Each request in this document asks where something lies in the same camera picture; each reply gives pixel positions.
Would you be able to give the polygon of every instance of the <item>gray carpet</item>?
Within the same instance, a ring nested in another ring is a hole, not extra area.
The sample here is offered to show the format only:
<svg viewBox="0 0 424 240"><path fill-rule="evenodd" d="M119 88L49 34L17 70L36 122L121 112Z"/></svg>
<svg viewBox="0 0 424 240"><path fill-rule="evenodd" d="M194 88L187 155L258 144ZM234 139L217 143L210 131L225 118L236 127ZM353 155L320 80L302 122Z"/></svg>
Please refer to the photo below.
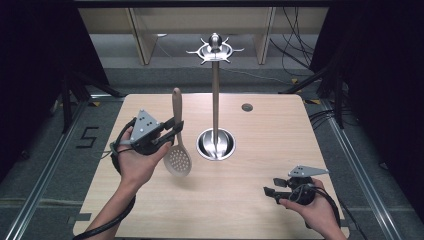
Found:
<svg viewBox="0 0 424 240"><path fill-rule="evenodd" d="M293 77L284 70L258 69L240 70L234 73L221 70L221 92L254 92L276 94L292 86ZM255 74L270 80L253 77ZM308 74L296 70L297 74ZM106 69L111 87L123 93L171 93L176 86L184 93L211 92L211 70L199 68L187 69ZM298 94L303 99L317 99L315 91L318 83L303 89ZM90 91L101 93L97 89ZM99 106L89 106L77 122L66 151L60 159L55 173L46 188L42 201L24 233L23 239L71 239L73 221L82 205L90 186L96 167L103 155L102 151L122 105L121 101L102 101ZM321 105L305 104L308 114L322 111ZM396 226L405 239L422 239L424 227L408 201L401 193L390 174L378 166L378 153L369 142L366 134L356 122L354 116L344 117L348 123L345 131L372 179L380 197L388 207ZM59 108L45 121L44 126L28 149L31 158L19 161L0 184L0 236L5 236L13 222L23 200L30 194L41 174L50 154L61 135L63 113ZM81 139L86 128L86 136L95 137L92 148L78 148L90 145L91 140ZM346 156L336 140L329 122L323 122L315 130L323 157L330 170L338 197L352 212L368 239L384 239L373 211L364 197L364 193L353 174ZM349 224L353 221L344 212ZM352 229L349 239L363 239L359 231Z"/></svg>

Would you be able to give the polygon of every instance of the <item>black fabric wall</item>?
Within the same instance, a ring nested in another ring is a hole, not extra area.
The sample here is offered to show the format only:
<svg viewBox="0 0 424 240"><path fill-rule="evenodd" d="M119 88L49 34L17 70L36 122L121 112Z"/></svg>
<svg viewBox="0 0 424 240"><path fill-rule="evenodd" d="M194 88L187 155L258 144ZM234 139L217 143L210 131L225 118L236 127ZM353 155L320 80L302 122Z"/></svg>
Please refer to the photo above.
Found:
<svg viewBox="0 0 424 240"><path fill-rule="evenodd" d="M0 181L61 92L66 71L106 75L75 8L0 1Z"/></svg>
<svg viewBox="0 0 424 240"><path fill-rule="evenodd" d="M344 33L333 25L337 19L352 19L344 18L352 16L346 11L339 9L328 16L326 23L330 22L330 27L324 25L326 29L321 33L325 38ZM363 14L361 31L353 36L340 69L358 119L424 222L423 12L422 1L369 2L356 13ZM315 59L317 69L328 63L329 53L341 40L335 42L332 47L325 43L317 46L326 52Z"/></svg>

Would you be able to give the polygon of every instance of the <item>floor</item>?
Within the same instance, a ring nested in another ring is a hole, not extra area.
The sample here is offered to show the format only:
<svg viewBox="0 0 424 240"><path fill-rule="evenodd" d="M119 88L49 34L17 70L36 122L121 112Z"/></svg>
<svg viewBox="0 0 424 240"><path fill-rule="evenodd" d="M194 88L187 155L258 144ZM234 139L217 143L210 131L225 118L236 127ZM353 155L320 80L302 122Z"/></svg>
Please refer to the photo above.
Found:
<svg viewBox="0 0 424 240"><path fill-rule="evenodd" d="M140 65L131 35L92 35L91 37L102 65L109 74L116 71L147 69L177 71L185 68L195 70L210 68L207 64L200 65L200 58L186 53L186 51L197 50L202 44L200 37L208 38L205 35L160 37L153 58L146 66ZM228 43L233 48L245 50L234 53L229 59L230 64L220 64L223 73L233 71L244 74L246 78L266 79L284 87L290 87L294 81L306 78L306 76L294 74L311 74L290 57L282 58L282 53L272 44L268 49L266 64L258 65L252 36L229 35L228 37ZM281 48L285 46L281 35L273 35L271 38ZM302 36L302 40L313 48L317 36L305 35ZM301 51L294 48L288 48L287 51L304 64L308 63ZM268 70L275 71L275 69L283 69L285 74L292 73L292 75L288 74L285 76L290 77L279 78L259 74L268 73ZM120 87L120 83L122 84L120 81L124 80L113 78L111 85ZM139 84L131 82L131 79L125 79L125 81L130 84ZM319 81L298 94L304 100L319 100L314 92L317 85ZM95 103L91 103L82 110L80 106L74 106L75 121L78 124L75 125L70 136L64 136L61 133L63 115L61 111L56 111L46 121L39 136L33 140L29 149L32 153L31 158L18 162L9 176L0 184L2 212L0 236L5 236L7 239L9 229L16 227L13 224L21 224L19 227L24 231L20 233L19 238L22 239L71 238L73 223L86 193L81 189L89 187L89 179L92 178L96 164L102 156L104 145L101 143L107 140L110 126L114 123L122 104L122 100L108 98L96 89L91 89L91 93L99 97L101 106L96 107ZM319 104L305 104L308 114L312 115L332 107L331 99L321 99L317 103ZM360 125L358 126L355 117L344 116L344 130L340 130L331 118L318 120L312 121L311 124L316 128L315 134L323 157L332 173L330 176L340 201L348 207L349 213L353 216L353 218L347 217L351 229L349 239L365 239L358 227L363 230L368 239L422 239L423 223L416 216L390 173L378 165L380 160L378 153ZM87 126L96 126L102 131L98 133L92 148L78 148L86 144L81 142L80 136L91 131ZM63 143L66 148L58 149L58 143ZM78 158L75 158L74 150L71 151L75 148L79 151ZM35 208L28 206L31 200ZM22 215L25 214L30 216L27 221L17 221L24 219ZM348 216L347 210L344 210L344 215Z"/></svg>

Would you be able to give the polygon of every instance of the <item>metal frame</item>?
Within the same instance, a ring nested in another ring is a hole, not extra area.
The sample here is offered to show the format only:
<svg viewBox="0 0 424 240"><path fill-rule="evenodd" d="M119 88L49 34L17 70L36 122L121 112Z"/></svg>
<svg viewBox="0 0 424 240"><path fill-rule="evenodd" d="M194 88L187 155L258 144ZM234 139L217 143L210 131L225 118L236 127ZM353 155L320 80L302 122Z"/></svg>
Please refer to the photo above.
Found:
<svg viewBox="0 0 424 240"><path fill-rule="evenodd" d="M19 214L13 221L5 239L9 240L22 238L26 228L28 227L29 222L31 221L32 216L35 213L35 210L37 209L38 202L43 196L44 191L46 190L48 183L50 182L50 179L52 178L60 162L60 159L62 158L63 153L65 152L65 149L72 137L72 134L74 133L75 126L78 123L78 120L80 119L86 107L87 102L80 102L78 104L73 116L74 121L72 122L68 131L63 133L60 137L59 142L57 143L56 148L50 156L49 161L44 167L43 172L38 178L37 183L35 184L28 198L26 199L23 207L19 211Z"/></svg>
<svg viewBox="0 0 424 240"><path fill-rule="evenodd" d="M328 100L323 99L321 102L323 104L322 106L324 110L331 109L331 105ZM362 191L364 192L365 198L368 200L368 203L370 204L370 207L374 212L374 215L380 224L384 235L386 236L386 239L404 239L397 229L393 218L387 210L384 202L381 200L380 196L375 190L371 179L368 177L367 172L362 166L362 163L356 154L355 149L350 143L345 131L338 127L338 123L333 118L331 118L329 121L331 128L333 129L334 134L336 135L336 138L346 155L349 165L352 168L352 171L355 174Z"/></svg>

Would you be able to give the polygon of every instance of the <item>round metal base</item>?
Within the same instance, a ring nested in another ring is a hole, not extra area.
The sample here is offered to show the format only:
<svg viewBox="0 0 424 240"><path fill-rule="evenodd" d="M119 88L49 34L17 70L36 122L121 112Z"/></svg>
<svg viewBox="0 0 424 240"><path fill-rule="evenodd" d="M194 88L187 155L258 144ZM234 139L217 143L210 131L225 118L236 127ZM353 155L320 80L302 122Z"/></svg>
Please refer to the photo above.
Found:
<svg viewBox="0 0 424 240"><path fill-rule="evenodd" d="M211 160L224 160L233 154L236 149L236 141L225 129L218 129L218 143L213 142L213 129L207 129L197 138L197 151L202 157Z"/></svg>

